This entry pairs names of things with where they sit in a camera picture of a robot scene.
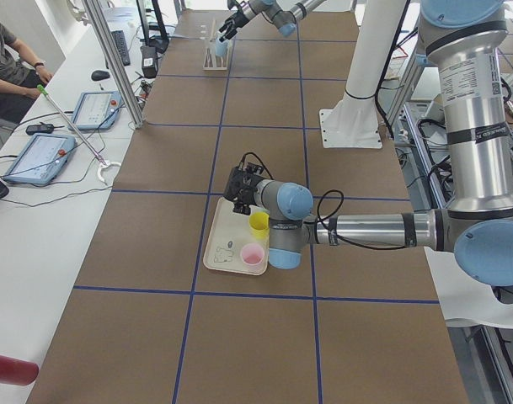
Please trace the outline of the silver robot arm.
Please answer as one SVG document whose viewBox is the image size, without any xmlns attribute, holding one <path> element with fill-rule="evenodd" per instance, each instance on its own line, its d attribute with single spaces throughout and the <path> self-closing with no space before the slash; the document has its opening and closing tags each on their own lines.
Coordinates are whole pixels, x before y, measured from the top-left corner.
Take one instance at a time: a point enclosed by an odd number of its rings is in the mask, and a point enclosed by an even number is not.
<svg viewBox="0 0 513 404">
<path fill-rule="evenodd" d="M 219 29 L 220 41 L 262 15 L 284 36 L 292 34 L 324 1 L 300 1 L 289 11 L 277 1 L 228 1 L 237 11 Z M 324 147 L 377 146 L 375 102 L 394 52 L 409 1 L 367 1 L 344 97 L 321 109 Z M 313 195 L 296 183 L 274 180 L 269 170 L 247 163 L 232 169 L 224 198 L 233 212 L 258 206 L 270 215 L 268 262 L 296 268 L 308 244 L 349 244 L 391 251 L 429 247 L 454 253 L 471 278 L 492 286 L 513 285 L 513 177 L 510 127 L 506 122 L 497 48 L 508 34 L 504 1 L 420 1 L 421 56 L 436 66 L 452 174 L 452 197 L 444 209 L 393 215 L 322 217 Z"/>
<path fill-rule="evenodd" d="M 228 1 L 228 9 L 236 8 L 236 12 L 225 20 L 218 39 L 221 42 L 232 39 L 259 15 L 263 15 L 283 36 L 289 36 L 298 23 L 322 3 L 323 0 L 298 1 L 290 10 L 284 10 L 275 0 Z"/>
</svg>

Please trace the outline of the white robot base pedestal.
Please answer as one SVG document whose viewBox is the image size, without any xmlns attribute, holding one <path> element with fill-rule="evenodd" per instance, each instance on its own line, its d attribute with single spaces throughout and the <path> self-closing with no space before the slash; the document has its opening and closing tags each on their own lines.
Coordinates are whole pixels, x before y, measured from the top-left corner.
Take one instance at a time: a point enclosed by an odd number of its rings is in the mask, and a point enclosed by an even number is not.
<svg viewBox="0 0 513 404">
<path fill-rule="evenodd" d="M 380 149 L 376 96 L 409 2 L 368 1 L 343 98 L 319 111 L 325 148 Z"/>
</svg>

